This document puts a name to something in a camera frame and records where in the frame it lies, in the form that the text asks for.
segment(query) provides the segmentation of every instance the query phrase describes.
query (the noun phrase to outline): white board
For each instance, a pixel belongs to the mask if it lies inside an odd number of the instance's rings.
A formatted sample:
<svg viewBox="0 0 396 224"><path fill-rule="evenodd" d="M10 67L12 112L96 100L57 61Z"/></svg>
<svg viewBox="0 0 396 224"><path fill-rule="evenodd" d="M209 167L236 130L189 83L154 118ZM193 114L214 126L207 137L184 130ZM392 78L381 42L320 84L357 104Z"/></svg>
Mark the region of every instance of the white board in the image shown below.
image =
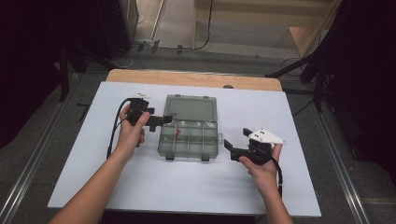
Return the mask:
<svg viewBox="0 0 396 224"><path fill-rule="evenodd" d="M283 201L292 216L320 217L318 201L284 92L103 82L64 166L48 207L63 207L106 160L114 118L131 93L150 95L149 107L162 116L168 94L217 98L219 133L234 147L247 148L243 128L265 128L284 139L280 156ZM146 142L125 166L106 206L128 211L262 215L262 198L252 177L219 144L216 159L175 158L158 152L161 127L146 129ZM117 143L118 132L114 139Z"/></svg>

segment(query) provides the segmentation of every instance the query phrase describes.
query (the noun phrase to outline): black cable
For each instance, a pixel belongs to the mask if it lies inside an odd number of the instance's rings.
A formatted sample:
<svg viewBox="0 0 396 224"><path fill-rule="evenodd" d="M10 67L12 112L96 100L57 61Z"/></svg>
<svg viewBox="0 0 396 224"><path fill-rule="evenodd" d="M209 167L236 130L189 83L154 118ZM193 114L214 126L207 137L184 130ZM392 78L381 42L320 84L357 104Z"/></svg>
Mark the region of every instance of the black cable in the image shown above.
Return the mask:
<svg viewBox="0 0 396 224"><path fill-rule="evenodd" d="M301 90L294 90L294 89L287 89L287 88L284 88L282 90L286 94L300 94L300 95L307 95L307 94L314 95L315 94L314 91L301 91Z"/></svg>
<svg viewBox="0 0 396 224"><path fill-rule="evenodd" d="M280 197L282 197L282 187L283 187L283 175L282 175L282 169L280 169L279 162L271 156L271 161L274 163L274 166L277 169L277 176L278 176L278 181L277 181L277 191L279 191Z"/></svg>
<svg viewBox="0 0 396 224"><path fill-rule="evenodd" d="M128 117L127 117L127 118L121 120L120 123L117 124L117 121L119 121L119 115L120 115L120 112L121 112L121 110L122 110L123 105L124 105L126 102L130 101L130 100L131 100L130 98L125 99L125 100L122 101L122 103L120 104L119 110L118 110L117 115L116 115L116 119L114 120L113 131L111 132L110 144L108 145L106 159L108 159L108 158L110 157L110 155L111 155L111 149L113 148L114 134L116 133L117 128L119 127L119 125L120 125L123 121L125 121L125 120L128 118Z"/></svg>
<svg viewBox="0 0 396 224"><path fill-rule="evenodd" d="M297 61L295 63L292 63L291 65L288 65L285 68L280 69L279 71L276 71L276 72L274 72L272 74L267 74L267 75L264 75L264 76L265 77L275 77L275 78L281 77L281 76L285 75L286 73L288 73L288 72L290 72L290 71L292 71L292 70L294 70L294 69L296 69L298 67L301 67L301 66L303 66L306 63L311 62L313 59L315 59L315 55L316 55L316 53L313 52L310 55L300 59L299 61Z"/></svg>
<svg viewBox="0 0 396 224"><path fill-rule="evenodd" d="M206 47L207 43L209 42L210 39L210 22L212 20L212 10L213 10L213 0L210 2L210 9L209 9L209 20L207 22L207 39L206 42L198 49L193 49L193 48L180 48L180 49L175 49L175 48L166 48L166 47L153 47L150 45L147 45L149 48L154 48L154 49L168 49L168 50L174 50L174 51L195 51L195 50L200 50Z"/></svg>
<svg viewBox="0 0 396 224"><path fill-rule="evenodd" d="M310 102L308 102L308 104L306 104L303 108L296 111L292 116L294 117L294 116L297 116L298 114L300 114L300 112L303 111L304 109L306 109L312 102L314 102L314 100L311 100Z"/></svg>
<svg viewBox="0 0 396 224"><path fill-rule="evenodd" d="M132 50L138 48L138 45L133 45L131 46L131 48L128 50L129 51L129 55L131 56L131 61L128 63L128 65L120 65L118 63L116 63L114 60L110 60L108 61L109 63L113 63L114 65L118 66L119 68L127 68L129 66L131 66L134 63L134 57L132 56Z"/></svg>
<svg viewBox="0 0 396 224"><path fill-rule="evenodd" d="M300 58L288 58L288 59L286 59L286 60L284 60L282 62L282 64L280 65L280 69L282 70L283 69L283 64L285 62L287 62L287 61L290 61L290 60L297 60L299 62L301 59ZM286 75L288 75L290 77L300 77L301 76L301 75L292 75L292 74L289 74L289 72L287 72Z"/></svg>

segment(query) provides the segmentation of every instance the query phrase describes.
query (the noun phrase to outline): clear plastic organizer box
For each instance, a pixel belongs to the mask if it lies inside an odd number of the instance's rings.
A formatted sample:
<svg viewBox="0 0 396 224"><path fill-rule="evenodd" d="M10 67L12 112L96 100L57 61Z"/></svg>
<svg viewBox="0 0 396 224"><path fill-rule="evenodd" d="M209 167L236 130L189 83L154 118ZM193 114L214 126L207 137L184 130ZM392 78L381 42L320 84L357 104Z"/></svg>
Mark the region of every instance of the clear plastic organizer box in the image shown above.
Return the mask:
<svg viewBox="0 0 396 224"><path fill-rule="evenodd" d="M217 103L215 97L168 95L166 115L172 123L161 129L158 152L167 160L175 157L215 159L219 154Z"/></svg>

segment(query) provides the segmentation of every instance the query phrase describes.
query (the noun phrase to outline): black curtain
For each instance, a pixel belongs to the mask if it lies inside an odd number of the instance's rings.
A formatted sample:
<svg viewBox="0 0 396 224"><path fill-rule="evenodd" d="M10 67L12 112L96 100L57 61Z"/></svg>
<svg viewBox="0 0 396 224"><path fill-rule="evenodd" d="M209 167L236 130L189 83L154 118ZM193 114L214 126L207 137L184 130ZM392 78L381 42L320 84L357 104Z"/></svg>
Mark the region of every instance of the black curtain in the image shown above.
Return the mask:
<svg viewBox="0 0 396 224"><path fill-rule="evenodd" d="M328 65L335 114L351 145L396 183L396 2L343 1L337 17L317 58Z"/></svg>
<svg viewBox="0 0 396 224"><path fill-rule="evenodd" d="M59 58L56 8L51 1L1 3L0 147L12 141L59 84L53 65Z"/></svg>

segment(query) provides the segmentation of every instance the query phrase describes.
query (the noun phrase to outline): wooden table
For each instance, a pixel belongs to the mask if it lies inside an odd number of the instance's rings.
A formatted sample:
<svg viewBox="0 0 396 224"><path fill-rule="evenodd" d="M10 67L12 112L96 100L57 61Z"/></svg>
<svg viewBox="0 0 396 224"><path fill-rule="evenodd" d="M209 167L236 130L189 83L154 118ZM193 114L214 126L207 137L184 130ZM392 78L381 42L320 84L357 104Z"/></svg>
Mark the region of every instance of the wooden table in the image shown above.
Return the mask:
<svg viewBox="0 0 396 224"><path fill-rule="evenodd" d="M110 71L106 81L216 88L228 85L239 90L282 91L276 78L156 70L114 69Z"/></svg>

